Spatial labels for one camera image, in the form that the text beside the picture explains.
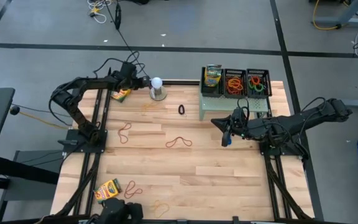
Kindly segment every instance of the white light bulb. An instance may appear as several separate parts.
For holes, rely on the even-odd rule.
[[[159,78],[159,77],[153,78],[153,79],[152,79],[152,86],[153,86],[153,88],[155,88],[155,89],[161,88],[161,86],[162,86],[162,79]]]

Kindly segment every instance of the black basket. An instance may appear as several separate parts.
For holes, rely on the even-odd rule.
[[[201,94],[202,96],[208,97],[222,97],[223,96],[223,82],[222,77],[219,80],[219,83],[215,87],[204,86],[205,79],[204,79],[205,67],[203,67],[203,72],[201,73]]]
[[[256,92],[255,90],[251,89],[249,86],[249,78],[250,77],[259,77],[261,83],[264,86],[264,90],[260,93]],[[263,69],[247,69],[247,91],[249,98],[268,98],[272,96],[272,86],[270,84],[270,75],[268,70]]]
[[[224,96],[226,98],[234,98],[234,99],[243,99],[243,98],[245,98],[247,96],[247,88],[245,88],[246,83],[244,82],[246,76],[247,76],[247,71],[246,70],[231,69],[231,68],[225,69],[224,70],[224,76],[223,76],[223,85],[224,85],[223,93],[224,93]],[[241,90],[241,94],[239,94],[239,95],[230,94],[227,91],[226,82],[227,82],[228,79],[234,78],[234,77],[240,78],[241,85],[243,86],[243,89]]]

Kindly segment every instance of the wooden tabletop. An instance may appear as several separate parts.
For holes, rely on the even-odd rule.
[[[135,189],[143,192],[130,199],[125,199],[123,193],[118,197],[141,203],[145,219],[232,220],[238,216],[244,221],[273,220],[265,162],[258,144],[233,137],[229,147],[222,147],[222,132],[210,119],[224,118],[231,112],[207,112],[204,121],[199,121],[199,86],[165,88],[168,96],[159,102],[150,98],[147,89],[133,91],[123,103],[111,101],[106,152],[101,156],[96,185],[117,178],[125,190],[133,180]],[[80,103],[89,120],[96,92],[87,91]],[[290,115],[283,82],[272,82],[272,92],[273,115]],[[185,106],[186,115],[178,114],[180,104]],[[132,128],[122,132],[129,138],[122,144],[117,132],[126,123],[131,123]],[[192,146],[181,140],[171,148],[165,146],[179,136],[192,141]],[[58,212],[76,190],[83,157],[83,153],[73,153],[65,161],[51,214]],[[313,217],[302,162],[295,156],[282,156],[282,164],[288,191],[305,213]],[[282,198],[276,191],[283,217]],[[100,213],[102,206],[93,202],[92,213]]]

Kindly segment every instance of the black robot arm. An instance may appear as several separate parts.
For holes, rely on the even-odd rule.
[[[292,136],[304,130],[323,122],[346,121],[350,114],[352,111],[341,100],[329,99],[317,107],[292,116],[248,120],[243,108],[236,108],[231,116],[212,119],[211,122],[223,132],[222,146],[227,146],[230,135],[264,141],[271,146],[282,146],[286,142],[293,142]]]
[[[120,91],[121,89],[144,88],[150,86],[149,77],[136,77],[136,66],[124,62],[121,70],[111,72],[104,78],[76,78],[71,82],[60,85],[51,95],[51,101],[61,106],[78,124],[79,132],[88,140],[89,144],[97,144],[100,136],[97,125],[88,121],[84,114],[78,109],[78,103],[82,100],[86,90],[107,89]],[[78,89],[75,93],[69,93],[69,90]]]

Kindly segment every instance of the concrete floor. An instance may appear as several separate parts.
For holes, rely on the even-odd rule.
[[[0,0],[0,10],[4,4]],[[288,51],[352,53],[351,41],[358,28],[316,30],[310,24],[313,5],[308,1],[276,0],[276,4]],[[139,60],[150,76],[198,79],[200,68],[211,63],[264,68],[270,70],[272,80],[284,81],[291,102],[269,0],[153,0],[145,6],[122,2],[121,7],[121,32],[129,45],[146,47]],[[46,109],[59,84],[92,76],[91,71],[108,57],[125,59],[129,55],[118,49],[92,50],[96,45],[114,49],[124,43],[109,19],[97,24],[86,15],[87,10],[87,3],[75,0],[13,0],[8,5],[0,21],[0,87],[16,89],[14,103]],[[318,14],[343,10],[340,4],[322,4]],[[218,12],[222,16],[213,17]],[[45,44],[88,47],[43,49]],[[197,49],[167,50],[162,45]],[[235,54],[232,49],[259,50],[260,55]],[[301,107],[317,96],[358,99],[358,58],[289,59]],[[49,114],[37,116],[55,122]],[[358,223],[358,109],[346,123],[326,123],[306,133],[324,219]],[[12,159],[16,150],[61,149],[57,140],[64,137],[65,131],[23,116],[8,116],[0,136],[0,156]],[[49,212],[51,203],[9,203],[4,220],[41,217]],[[37,209],[30,213],[34,205]]]

